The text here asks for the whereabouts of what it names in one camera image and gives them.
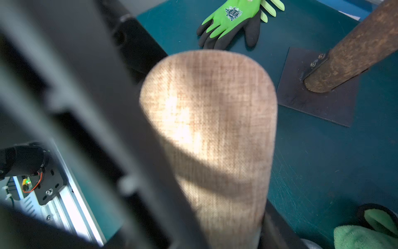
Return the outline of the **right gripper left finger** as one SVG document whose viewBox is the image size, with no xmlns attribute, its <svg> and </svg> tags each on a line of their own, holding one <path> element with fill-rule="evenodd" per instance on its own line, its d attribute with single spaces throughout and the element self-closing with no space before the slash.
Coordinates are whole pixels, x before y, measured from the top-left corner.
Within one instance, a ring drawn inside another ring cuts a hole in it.
<svg viewBox="0 0 398 249">
<path fill-rule="evenodd" d="M 7 109 L 54 140 L 137 249 L 208 242 L 138 103 L 165 52 L 121 1 L 1 1 L 1 31 L 40 78 L 4 81 Z"/>
</svg>

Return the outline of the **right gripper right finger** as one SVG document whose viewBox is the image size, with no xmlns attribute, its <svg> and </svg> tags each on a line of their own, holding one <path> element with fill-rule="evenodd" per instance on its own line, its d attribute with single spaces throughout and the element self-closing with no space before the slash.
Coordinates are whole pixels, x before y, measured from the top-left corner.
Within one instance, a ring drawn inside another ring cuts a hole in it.
<svg viewBox="0 0 398 249">
<path fill-rule="evenodd" d="M 260 249 L 305 249 L 306 245 L 267 200 L 260 236 Z"/>
</svg>

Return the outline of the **green grey microfiber cloth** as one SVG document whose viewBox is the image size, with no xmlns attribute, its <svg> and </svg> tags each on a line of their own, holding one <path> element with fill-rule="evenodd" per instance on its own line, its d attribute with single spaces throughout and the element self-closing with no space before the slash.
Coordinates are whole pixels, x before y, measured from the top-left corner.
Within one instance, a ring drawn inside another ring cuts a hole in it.
<svg viewBox="0 0 398 249">
<path fill-rule="evenodd" d="M 334 229 L 336 249 L 396 249 L 398 247 L 398 214 L 375 203 L 359 206 L 359 225 Z"/>
</svg>

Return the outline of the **tan eyeglass case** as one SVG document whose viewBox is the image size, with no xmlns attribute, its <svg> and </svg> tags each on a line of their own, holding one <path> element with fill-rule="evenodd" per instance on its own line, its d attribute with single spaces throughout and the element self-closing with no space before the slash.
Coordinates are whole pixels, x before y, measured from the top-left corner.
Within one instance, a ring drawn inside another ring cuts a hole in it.
<svg viewBox="0 0 398 249">
<path fill-rule="evenodd" d="M 210 247 L 256 249 L 277 129 L 266 70 L 235 52 L 181 52 L 151 69 L 140 106 Z"/>
</svg>

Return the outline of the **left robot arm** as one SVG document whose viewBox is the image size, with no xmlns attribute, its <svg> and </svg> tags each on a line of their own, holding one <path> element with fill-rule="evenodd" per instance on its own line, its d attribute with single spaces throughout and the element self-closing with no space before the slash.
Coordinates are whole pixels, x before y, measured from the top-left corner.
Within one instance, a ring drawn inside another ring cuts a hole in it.
<svg viewBox="0 0 398 249">
<path fill-rule="evenodd" d="M 125 65 L 130 73 L 134 85 L 140 84 L 148 74 L 156 60 L 166 57 L 160 50 L 157 56 L 154 47 L 156 42 L 131 15 L 117 17 L 105 14 L 104 16 L 117 45 Z M 40 77 L 27 65 L 23 57 L 15 50 L 11 43 L 1 36 L 1 53 L 10 61 L 17 70 L 17 74 L 33 85 L 32 91 L 40 94 L 45 88 Z M 48 157 L 41 145 L 29 144 L 28 139 L 15 142 L 12 145 L 1 146 L 1 178 L 6 176 L 35 175 L 39 174 L 40 166 L 46 165 Z"/>
</svg>

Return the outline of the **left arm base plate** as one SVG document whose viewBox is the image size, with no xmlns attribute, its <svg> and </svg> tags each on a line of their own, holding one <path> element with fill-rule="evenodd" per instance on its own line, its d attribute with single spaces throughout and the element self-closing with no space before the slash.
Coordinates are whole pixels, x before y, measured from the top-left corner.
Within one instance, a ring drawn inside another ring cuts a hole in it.
<svg viewBox="0 0 398 249">
<path fill-rule="evenodd" d="M 34 190 L 39 205 L 46 205 L 68 184 L 62 164 L 54 158 L 49 158 L 44 168 L 42 181 Z"/>
</svg>

